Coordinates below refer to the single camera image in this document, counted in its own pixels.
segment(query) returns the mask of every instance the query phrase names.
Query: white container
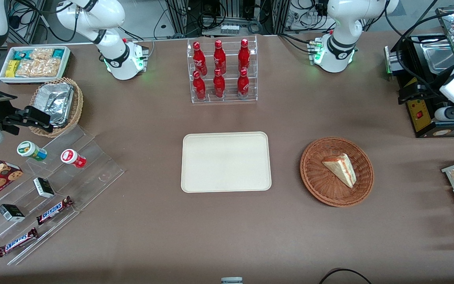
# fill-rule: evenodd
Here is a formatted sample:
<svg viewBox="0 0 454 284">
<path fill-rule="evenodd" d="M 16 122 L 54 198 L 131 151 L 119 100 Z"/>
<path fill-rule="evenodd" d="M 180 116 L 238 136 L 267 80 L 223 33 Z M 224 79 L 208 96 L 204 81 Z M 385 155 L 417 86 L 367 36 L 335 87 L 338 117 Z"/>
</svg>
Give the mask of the white container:
<svg viewBox="0 0 454 284">
<path fill-rule="evenodd" d="M 57 72 L 57 75 L 55 77 L 6 77 L 5 72 L 8 67 L 8 63 L 10 60 L 13 60 L 15 54 L 17 52 L 21 52 L 23 50 L 32 50 L 35 48 L 42 48 L 42 49 L 63 49 L 63 57 L 61 58 L 61 64 L 59 65 L 59 70 Z M 54 79 L 60 79 L 63 77 L 66 66 L 68 65 L 68 59 L 70 56 L 70 49 L 65 46 L 65 45 L 28 45 L 25 47 L 12 47 L 8 50 L 7 57 L 5 59 L 5 63 L 3 64 L 3 67 L 1 68 L 0 72 L 0 80 L 1 82 L 7 83 L 7 84 L 39 84 L 39 83 L 44 83 L 44 82 L 49 82 Z"/>
<path fill-rule="evenodd" d="M 33 158 L 37 161 L 43 161 L 47 158 L 47 151 L 41 149 L 31 141 L 24 141 L 17 146 L 17 153 L 22 157 Z"/>
<path fill-rule="evenodd" d="M 205 133 L 183 138 L 184 192 L 266 191 L 271 183 L 265 133 Z"/>
</svg>

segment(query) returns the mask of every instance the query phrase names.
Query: clear acrylic bottle rack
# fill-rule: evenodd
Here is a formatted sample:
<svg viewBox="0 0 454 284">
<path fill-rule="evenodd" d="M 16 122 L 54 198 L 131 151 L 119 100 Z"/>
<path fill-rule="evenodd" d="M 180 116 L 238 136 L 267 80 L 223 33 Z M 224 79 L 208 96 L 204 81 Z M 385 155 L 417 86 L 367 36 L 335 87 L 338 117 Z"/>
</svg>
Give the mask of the clear acrylic bottle rack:
<svg viewBox="0 0 454 284">
<path fill-rule="evenodd" d="M 22 169 L 24 175 L 0 192 L 1 204 L 16 205 L 26 218 L 22 222 L 6 221 L 0 213 L 0 247 L 26 234 L 36 227 L 39 238 L 15 248 L 1 258 L 2 262 L 18 264 L 64 225 L 80 214 L 85 207 L 101 194 L 112 182 L 124 173 L 79 126 L 62 133 L 45 147 L 47 158 L 41 162 L 28 159 Z M 78 169 L 61 161 L 65 149 L 74 149 L 87 159 L 87 164 Z M 38 195 L 33 180 L 46 178 L 54 189 L 54 197 Z M 70 196 L 74 204 L 62 210 L 57 216 L 38 226 L 36 217 L 40 216 L 62 199 Z"/>
<path fill-rule="evenodd" d="M 238 98 L 238 53 L 241 48 L 241 40 L 246 38 L 248 40 L 248 49 L 250 50 L 250 68 L 248 68 L 248 79 L 250 79 L 249 93 L 246 99 Z M 245 37 L 225 37 L 220 38 L 222 41 L 223 50 L 227 58 L 227 72 L 223 75 L 225 79 L 225 97 L 219 99 L 214 93 L 213 79 L 215 77 L 215 63 L 213 61 L 213 54 L 215 52 L 215 44 L 210 38 L 196 38 L 190 39 L 187 42 L 187 61 L 189 68 L 189 81 L 190 81 L 190 94 L 192 102 L 195 103 L 244 103 L 254 102 L 258 99 L 258 64 L 257 64 L 257 37 L 256 36 L 245 36 Z M 206 99 L 200 101 L 197 99 L 194 86 L 192 84 L 194 78 L 192 72 L 195 70 L 194 66 L 194 49 L 192 43 L 198 41 L 201 44 L 202 52 L 206 56 L 206 66 L 208 73 L 202 77 L 206 84 Z"/>
</svg>

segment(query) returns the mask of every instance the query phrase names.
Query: white robotic arm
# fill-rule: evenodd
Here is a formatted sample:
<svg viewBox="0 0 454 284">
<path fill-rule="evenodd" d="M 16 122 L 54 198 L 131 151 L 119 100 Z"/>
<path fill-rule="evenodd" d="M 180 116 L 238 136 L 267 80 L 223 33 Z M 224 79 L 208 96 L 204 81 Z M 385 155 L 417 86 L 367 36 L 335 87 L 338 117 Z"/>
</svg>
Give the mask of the white robotic arm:
<svg viewBox="0 0 454 284">
<path fill-rule="evenodd" d="M 360 19 L 377 18 L 385 6 L 390 14 L 397 4 L 398 0 L 329 0 L 327 13 L 335 20 L 336 28 L 333 34 L 315 39 L 314 64 L 332 73 L 345 70 L 362 34 Z"/>
<path fill-rule="evenodd" d="M 117 0 L 72 0 L 60 2 L 56 10 L 57 18 L 66 28 L 77 30 L 92 41 L 108 67 L 108 71 L 119 80 L 127 80 L 146 70 L 146 61 L 140 45 L 121 39 L 115 28 L 121 27 L 125 11 Z"/>
</svg>

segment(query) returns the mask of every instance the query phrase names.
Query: table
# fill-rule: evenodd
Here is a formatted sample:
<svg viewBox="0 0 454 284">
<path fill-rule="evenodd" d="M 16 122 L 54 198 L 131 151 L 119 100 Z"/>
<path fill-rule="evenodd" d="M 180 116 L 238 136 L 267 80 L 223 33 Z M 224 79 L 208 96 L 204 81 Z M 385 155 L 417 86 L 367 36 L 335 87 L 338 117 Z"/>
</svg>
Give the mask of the table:
<svg viewBox="0 0 454 284">
<path fill-rule="evenodd" d="M 440 172 L 454 164 L 454 138 L 413 137 L 384 72 L 383 47 L 397 39 L 364 33 L 353 63 L 329 74 L 281 38 L 259 36 L 259 101 L 228 106 L 190 102 L 186 40 L 156 43 L 148 72 L 129 81 L 106 71 L 94 45 L 70 45 L 69 77 L 85 96 L 80 124 L 127 172 L 24 262 L 0 261 L 0 282 L 317 283 L 346 267 L 373 283 L 454 283 L 454 196 Z M 22 107 L 36 86 L 0 89 Z M 271 189 L 184 193 L 183 137 L 232 131 L 267 133 Z M 19 142 L 48 141 L 20 132 L 5 135 L 0 159 L 22 164 Z M 322 204 L 301 181 L 302 151 L 328 135 L 372 161 L 374 188 L 360 205 Z"/>
</svg>

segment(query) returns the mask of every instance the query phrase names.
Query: brown woven basket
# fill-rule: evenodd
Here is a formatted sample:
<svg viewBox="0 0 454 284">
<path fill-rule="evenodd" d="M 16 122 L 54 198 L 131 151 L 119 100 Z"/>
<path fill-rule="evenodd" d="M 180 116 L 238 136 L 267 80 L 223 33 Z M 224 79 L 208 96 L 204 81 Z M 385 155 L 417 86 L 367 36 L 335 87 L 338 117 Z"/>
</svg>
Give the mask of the brown woven basket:
<svg viewBox="0 0 454 284">
<path fill-rule="evenodd" d="M 321 162 L 341 153 L 350 157 L 357 176 L 352 189 Z M 340 137 L 324 137 L 308 145 L 302 154 L 301 178 L 319 201 L 335 207 L 348 207 L 362 202 L 371 193 L 374 171 L 366 153 L 353 142 Z"/>
<path fill-rule="evenodd" d="M 60 78 L 55 79 L 53 81 L 47 82 L 44 85 L 49 84 L 58 84 L 58 83 L 68 83 L 74 87 L 74 94 L 73 94 L 73 101 L 71 102 L 71 110 L 68 117 L 68 124 L 63 128 L 54 128 L 52 133 L 48 133 L 43 129 L 37 127 L 30 127 L 31 131 L 36 135 L 46 136 L 50 138 L 54 138 L 59 136 L 59 134 L 63 133 L 64 131 L 68 130 L 69 128 L 75 127 L 78 121 L 80 120 L 80 116 L 82 115 L 82 107 L 83 107 L 83 94 L 82 90 L 78 87 L 77 83 L 69 78 Z M 36 95 L 38 94 L 38 90 L 34 92 L 34 95 L 31 99 L 31 106 L 34 105 L 34 100 L 36 99 Z"/>
</svg>

